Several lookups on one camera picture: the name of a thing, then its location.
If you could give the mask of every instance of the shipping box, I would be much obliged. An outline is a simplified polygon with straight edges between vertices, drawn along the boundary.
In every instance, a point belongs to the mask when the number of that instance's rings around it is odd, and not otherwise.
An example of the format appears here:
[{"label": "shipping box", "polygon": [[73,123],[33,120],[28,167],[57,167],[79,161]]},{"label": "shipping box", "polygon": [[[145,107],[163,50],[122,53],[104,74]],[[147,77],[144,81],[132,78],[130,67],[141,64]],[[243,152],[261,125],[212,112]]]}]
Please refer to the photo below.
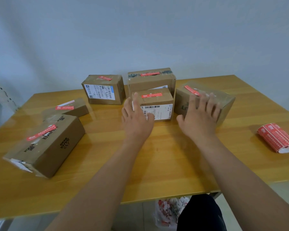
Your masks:
[{"label": "shipping box", "polygon": [[46,118],[52,117],[56,114],[66,114],[76,117],[81,117],[89,113],[85,101],[82,98],[77,98],[69,102],[59,104],[56,107],[46,109],[42,112],[43,121]]},{"label": "shipping box", "polygon": [[128,72],[127,86],[129,96],[135,91],[168,88],[173,97],[176,87],[176,76],[170,68]]},{"label": "shipping box", "polygon": [[34,128],[3,159],[36,176],[51,178],[84,134],[78,117],[54,115]]},{"label": "shipping box", "polygon": [[138,101],[143,113],[153,113],[156,122],[170,121],[173,113],[174,100],[167,88],[138,91]]},{"label": "shipping box", "polygon": [[121,75],[89,75],[82,86],[89,104],[122,104],[125,98]]},{"label": "shipping box", "polygon": [[[189,96],[192,92],[199,94],[201,91],[206,94],[214,93],[216,101],[220,102],[221,111],[217,120],[217,126],[221,125],[235,101],[235,96],[224,93],[223,91],[208,88],[207,86],[194,81],[189,81],[176,89],[174,112],[178,115],[182,114],[185,117],[189,104]],[[196,96],[196,107],[199,106],[199,101],[200,96]]]}]

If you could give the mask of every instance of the white paper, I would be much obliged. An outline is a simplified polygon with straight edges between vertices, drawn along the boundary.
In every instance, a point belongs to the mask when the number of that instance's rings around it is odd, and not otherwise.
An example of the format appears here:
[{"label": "white paper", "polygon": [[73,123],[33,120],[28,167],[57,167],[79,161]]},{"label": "white paper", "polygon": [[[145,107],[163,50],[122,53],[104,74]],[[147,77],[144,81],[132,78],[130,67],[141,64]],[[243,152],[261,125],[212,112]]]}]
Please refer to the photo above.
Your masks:
[{"label": "white paper", "polygon": [[168,85],[164,85],[164,86],[161,86],[161,87],[156,87],[156,88],[151,88],[149,90],[153,90],[153,89],[159,89],[159,88],[168,88]]},{"label": "white paper", "polygon": [[161,105],[150,105],[150,106],[140,106],[146,118],[148,118],[148,113],[153,113],[154,120],[164,120],[171,118],[173,104],[161,104]]},{"label": "white paper", "polygon": [[75,102],[75,100],[71,100],[71,101],[69,101],[69,102],[66,102],[66,103],[64,103],[64,104],[57,105],[57,106],[62,107],[62,106],[64,106],[64,105],[67,105],[67,104],[70,104],[70,103],[73,103],[73,102]]},{"label": "white paper", "polygon": [[24,166],[21,161],[17,160],[17,159],[11,159],[10,160],[13,164],[15,164],[17,167],[19,167],[22,170],[28,171],[28,172],[32,172],[30,169],[28,169],[26,166]]},{"label": "white paper", "polygon": [[84,84],[89,98],[115,100],[113,86]]}]

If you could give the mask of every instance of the gray floor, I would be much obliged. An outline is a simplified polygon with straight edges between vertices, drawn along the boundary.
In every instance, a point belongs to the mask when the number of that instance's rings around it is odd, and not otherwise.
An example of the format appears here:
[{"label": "gray floor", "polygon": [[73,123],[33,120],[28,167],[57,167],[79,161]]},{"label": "gray floor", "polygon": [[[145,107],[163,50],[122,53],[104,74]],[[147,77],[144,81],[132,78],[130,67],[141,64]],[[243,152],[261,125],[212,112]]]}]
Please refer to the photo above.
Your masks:
[{"label": "gray floor", "polygon": [[[289,182],[280,182],[271,187],[289,203]],[[228,231],[241,230],[230,207],[223,195],[216,199],[217,204],[222,210],[223,217]],[[155,231],[160,230],[154,225],[153,214],[154,201],[144,203],[134,203],[121,205],[114,220],[113,229],[115,231]],[[9,231],[43,231],[54,219],[56,214],[49,214],[34,217],[19,217],[14,219]]]}]

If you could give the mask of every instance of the left hand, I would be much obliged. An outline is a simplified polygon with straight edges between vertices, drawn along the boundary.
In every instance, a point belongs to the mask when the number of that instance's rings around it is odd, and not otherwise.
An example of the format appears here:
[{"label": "left hand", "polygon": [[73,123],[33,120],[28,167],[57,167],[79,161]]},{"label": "left hand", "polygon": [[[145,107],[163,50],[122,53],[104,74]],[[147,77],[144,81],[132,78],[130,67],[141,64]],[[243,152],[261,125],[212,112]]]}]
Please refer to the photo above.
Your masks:
[{"label": "left hand", "polygon": [[138,102],[138,93],[133,98],[134,111],[131,98],[127,98],[122,108],[122,123],[128,141],[143,144],[152,132],[154,125],[154,114],[148,113],[148,119],[143,114]]}]

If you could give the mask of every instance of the white wall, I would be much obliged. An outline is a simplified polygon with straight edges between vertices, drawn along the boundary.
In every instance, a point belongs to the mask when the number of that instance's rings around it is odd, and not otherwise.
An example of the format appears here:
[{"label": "white wall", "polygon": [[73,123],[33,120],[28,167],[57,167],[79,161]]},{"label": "white wall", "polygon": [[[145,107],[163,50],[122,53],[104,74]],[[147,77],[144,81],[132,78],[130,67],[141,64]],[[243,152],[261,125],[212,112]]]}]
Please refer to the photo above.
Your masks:
[{"label": "white wall", "polygon": [[0,0],[0,83],[19,104],[162,67],[236,74],[289,110],[289,0]]}]

